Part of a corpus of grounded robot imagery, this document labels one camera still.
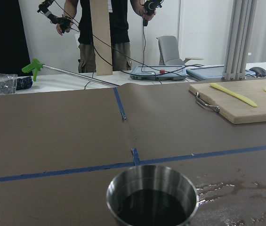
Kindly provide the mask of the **yellow plastic knife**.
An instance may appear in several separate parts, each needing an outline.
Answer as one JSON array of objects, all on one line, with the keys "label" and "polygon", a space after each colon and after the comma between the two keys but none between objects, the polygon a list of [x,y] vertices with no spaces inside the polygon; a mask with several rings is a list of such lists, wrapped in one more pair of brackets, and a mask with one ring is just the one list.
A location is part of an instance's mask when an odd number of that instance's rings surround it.
[{"label": "yellow plastic knife", "polygon": [[227,93],[227,94],[229,94],[229,95],[231,95],[231,96],[233,96],[233,97],[235,97],[235,98],[247,103],[248,105],[250,105],[252,107],[258,107],[258,105],[253,100],[251,100],[248,97],[243,96],[241,94],[237,94],[237,93],[235,93],[235,92],[233,92],[233,91],[231,91],[229,89],[226,89],[225,87],[221,86],[219,83],[210,83],[210,86],[212,88],[215,88],[215,89],[218,89],[218,90],[220,90],[222,92],[225,92],[225,93]]}]

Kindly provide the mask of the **green handled reach tool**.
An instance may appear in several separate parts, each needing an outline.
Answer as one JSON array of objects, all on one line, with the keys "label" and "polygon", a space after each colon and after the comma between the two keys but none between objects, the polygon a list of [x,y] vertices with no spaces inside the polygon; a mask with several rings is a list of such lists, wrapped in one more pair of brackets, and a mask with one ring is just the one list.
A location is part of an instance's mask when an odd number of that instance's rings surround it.
[{"label": "green handled reach tool", "polygon": [[95,79],[95,78],[88,77],[88,76],[85,76],[85,75],[81,75],[81,74],[78,74],[78,73],[73,73],[73,72],[70,72],[70,71],[66,71],[66,70],[62,70],[62,69],[55,68],[55,67],[52,67],[52,66],[48,66],[46,64],[41,63],[36,58],[33,59],[30,64],[28,64],[25,67],[23,67],[22,68],[22,72],[29,73],[29,72],[33,71],[33,81],[36,81],[38,72],[41,71],[41,68],[47,68],[47,69],[50,69],[50,70],[61,72],[63,74],[68,74],[70,76],[81,78],[81,79],[84,79],[84,80],[87,80],[87,81],[90,81],[90,82],[94,82],[94,83],[97,83],[97,84],[101,84],[101,85],[104,85],[104,86],[107,86],[107,87],[114,88],[114,87],[118,87],[119,86],[119,85],[111,83],[111,82]]}]

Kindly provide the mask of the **aluminium frame post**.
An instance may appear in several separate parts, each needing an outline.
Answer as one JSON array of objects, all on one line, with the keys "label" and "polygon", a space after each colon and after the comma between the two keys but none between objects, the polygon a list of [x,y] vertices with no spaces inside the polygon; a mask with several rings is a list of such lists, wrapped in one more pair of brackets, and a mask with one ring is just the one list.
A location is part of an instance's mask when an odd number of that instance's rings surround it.
[{"label": "aluminium frame post", "polygon": [[245,68],[253,29],[257,0],[235,0],[231,15],[223,81],[245,78]]}]

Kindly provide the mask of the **bamboo cutting board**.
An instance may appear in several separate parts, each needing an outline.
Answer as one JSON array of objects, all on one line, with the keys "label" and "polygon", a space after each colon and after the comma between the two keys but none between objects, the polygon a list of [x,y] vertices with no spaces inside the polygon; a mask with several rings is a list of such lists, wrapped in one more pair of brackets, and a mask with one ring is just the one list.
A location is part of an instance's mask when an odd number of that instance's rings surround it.
[{"label": "bamboo cutting board", "polygon": [[243,95],[254,101],[258,106],[249,104],[233,97],[221,90],[210,86],[210,83],[192,82],[189,90],[199,93],[200,98],[209,105],[220,107],[220,114],[233,124],[245,124],[266,121],[266,78],[243,81],[224,81],[219,83],[222,87]]}]

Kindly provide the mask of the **wooden plank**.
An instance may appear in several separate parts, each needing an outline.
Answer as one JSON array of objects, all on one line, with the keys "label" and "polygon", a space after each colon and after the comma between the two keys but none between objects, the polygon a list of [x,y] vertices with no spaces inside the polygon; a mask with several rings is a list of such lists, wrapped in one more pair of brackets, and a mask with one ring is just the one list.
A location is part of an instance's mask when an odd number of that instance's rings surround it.
[{"label": "wooden plank", "polygon": [[112,75],[108,1],[91,0],[90,11],[97,75]]}]

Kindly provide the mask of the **black computer mouse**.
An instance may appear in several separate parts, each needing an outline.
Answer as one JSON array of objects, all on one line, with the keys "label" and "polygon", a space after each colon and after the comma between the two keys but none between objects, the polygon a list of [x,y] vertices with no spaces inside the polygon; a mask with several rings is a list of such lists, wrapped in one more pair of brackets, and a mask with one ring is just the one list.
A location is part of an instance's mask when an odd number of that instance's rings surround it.
[{"label": "black computer mouse", "polygon": [[261,68],[261,67],[252,67],[249,69],[250,71],[254,72],[255,73],[255,76],[257,78],[259,77],[266,77],[266,70],[264,68]]}]

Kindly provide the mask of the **steel jigger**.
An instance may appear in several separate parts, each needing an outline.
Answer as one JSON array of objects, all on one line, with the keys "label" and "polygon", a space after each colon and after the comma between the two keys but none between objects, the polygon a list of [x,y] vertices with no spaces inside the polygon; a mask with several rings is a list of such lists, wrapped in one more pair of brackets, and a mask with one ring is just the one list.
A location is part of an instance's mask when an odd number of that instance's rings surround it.
[{"label": "steel jigger", "polygon": [[106,204],[119,226],[188,226],[198,210],[195,186],[165,166],[134,166],[118,174]]}]

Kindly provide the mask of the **grey office chair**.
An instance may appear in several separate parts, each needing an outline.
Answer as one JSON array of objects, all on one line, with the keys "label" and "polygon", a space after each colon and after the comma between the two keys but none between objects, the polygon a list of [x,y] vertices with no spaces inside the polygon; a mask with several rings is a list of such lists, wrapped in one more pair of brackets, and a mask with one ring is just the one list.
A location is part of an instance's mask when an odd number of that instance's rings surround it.
[{"label": "grey office chair", "polygon": [[159,65],[185,65],[190,60],[203,60],[202,57],[185,57],[182,60],[179,56],[178,42],[175,36],[157,37],[160,51]]}]

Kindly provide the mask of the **blue teach pendant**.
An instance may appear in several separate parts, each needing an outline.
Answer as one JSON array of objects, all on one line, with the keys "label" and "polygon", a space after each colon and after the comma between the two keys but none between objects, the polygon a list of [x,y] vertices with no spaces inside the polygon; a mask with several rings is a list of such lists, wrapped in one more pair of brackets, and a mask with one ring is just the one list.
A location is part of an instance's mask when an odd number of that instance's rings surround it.
[{"label": "blue teach pendant", "polygon": [[203,67],[186,68],[186,73],[199,81],[221,79],[223,77],[223,71],[224,65],[210,65]]},{"label": "blue teach pendant", "polygon": [[183,65],[136,66],[130,73],[133,80],[183,81],[187,76]]}]

